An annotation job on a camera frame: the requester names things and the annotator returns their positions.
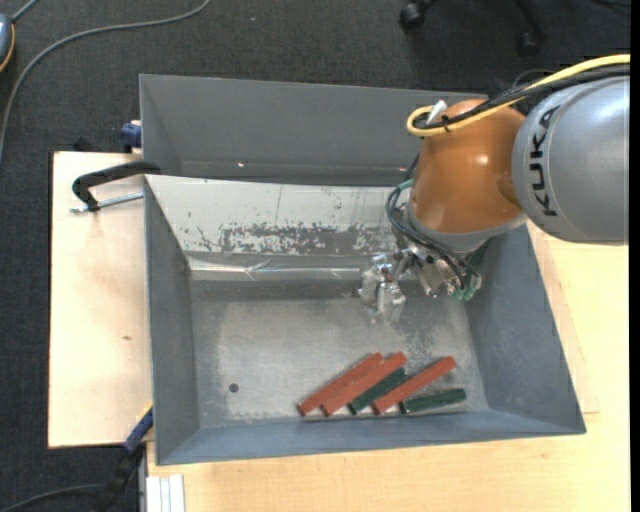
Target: chair leg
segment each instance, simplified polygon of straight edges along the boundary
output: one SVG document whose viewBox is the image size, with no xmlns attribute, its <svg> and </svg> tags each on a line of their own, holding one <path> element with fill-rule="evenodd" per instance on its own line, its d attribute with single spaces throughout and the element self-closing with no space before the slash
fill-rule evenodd
<svg viewBox="0 0 640 512">
<path fill-rule="evenodd" d="M 398 22 L 405 32 L 424 24 L 425 12 L 438 0 L 412 0 L 400 11 Z"/>
<path fill-rule="evenodd" d="M 531 31 L 523 32 L 518 41 L 518 53 L 522 57 L 532 57 L 537 55 L 540 47 L 547 40 L 547 32 L 531 9 L 528 0 L 513 0 L 520 9 L 520 12 L 531 25 Z"/>
</svg>

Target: chair wheel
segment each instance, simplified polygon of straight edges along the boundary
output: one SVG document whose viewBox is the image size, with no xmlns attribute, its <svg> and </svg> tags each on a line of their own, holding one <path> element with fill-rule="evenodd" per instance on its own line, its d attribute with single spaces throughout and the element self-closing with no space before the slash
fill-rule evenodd
<svg viewBox="0 0 640 512">
<path fill-rule="evenodd" d="M 521 57 L 534 57 L 540 53 L 541 42 L 531 32 L 523 32 L 518 41 L 518 54 Z"/>
<path fill-rule="evenodd" d="M 399 22 L 405 32 L 421 27 L 424 24 L 424 13 L 417 4 L 411 2 L 400 11 Z"/>
</svg>

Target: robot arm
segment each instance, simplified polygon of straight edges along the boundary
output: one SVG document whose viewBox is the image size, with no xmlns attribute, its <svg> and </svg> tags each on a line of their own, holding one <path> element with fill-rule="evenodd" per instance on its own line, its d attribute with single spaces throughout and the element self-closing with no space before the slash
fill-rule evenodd
<svg viewBox="0 0 640 512">
<path fill-rule="evenodd" d="M 398 252 L 363 274 L 374 319 L 399 315 L 405 274 L 428 295 L 469 300 L 485 243 L 527 218 L 569 241 L 628 241 L 629 61 L 587 61 L 486 102 L 409 117 L 424 142 L 413 180 L 387 203 Z M 526 117 L 511 108 L 539 95 Z"/>
</svg>

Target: wooden board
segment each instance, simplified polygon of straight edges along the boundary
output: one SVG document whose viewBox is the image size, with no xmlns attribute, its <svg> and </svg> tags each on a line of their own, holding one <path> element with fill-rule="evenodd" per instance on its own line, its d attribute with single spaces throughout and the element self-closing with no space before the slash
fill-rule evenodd
<svg viewBox="0 0 640 512">
<path fill-rule="evenodd" d="M 121 442 L 151 397 L 142 203 L 69 213 L 76 176 L 130 158 L 55 155 L 52 447 Z M 149 443 L 149 473 L 184 474 L 192 512 L 630 509 L 628 248 L 532 238 L 583 411 L 599 410 L 586 435 L 177 467 Z"/>
<path fill-rule="evenodd" d="M 73 214 L 79 175 L 139 158 L 54 155 L 49 446 L 122 442 L 151 400 L 143 202 Z M 141 190 L 141 178 L 98 187 L 98 199 Z"/>
</svg>

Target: gray carpet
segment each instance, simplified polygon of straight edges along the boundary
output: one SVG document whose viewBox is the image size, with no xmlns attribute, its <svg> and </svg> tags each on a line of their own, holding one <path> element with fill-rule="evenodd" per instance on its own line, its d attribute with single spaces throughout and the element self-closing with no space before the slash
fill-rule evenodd
<svg viewBox="0 0 640 512">
<path fill-rule="evenodd" d="M 23 1 L 0 1 L 0 12 L 13 14 Z M 198 3 L 40 0 L 18 22 L 17 55 L 0 74 L 0 110 L 20 70 L 54 41 Z M 97 151 L 121 151 L 120 127 L 139 117 L 139 73 L 493 94 L 527 69 L 630 48 L 624 14 L 589 0 L 533 4 L 549 39 L 531 59 L 515 51 L 525 22 L 511 0 L 442 0 L 409 35 L 397 24 L 402 0 L 213 0 L 183 23 L 98 35 L 40 63 L 17 98 L 0 168 L 0 510 L 58 487 L 103 483 L 119 454 L 47 449 L 51 151 L 80 136 Z M 89 502 L 68 497 L 32 509 L 87 510 Z M 114 508 L 136 509 L 133 489 Z"/>
</svg>

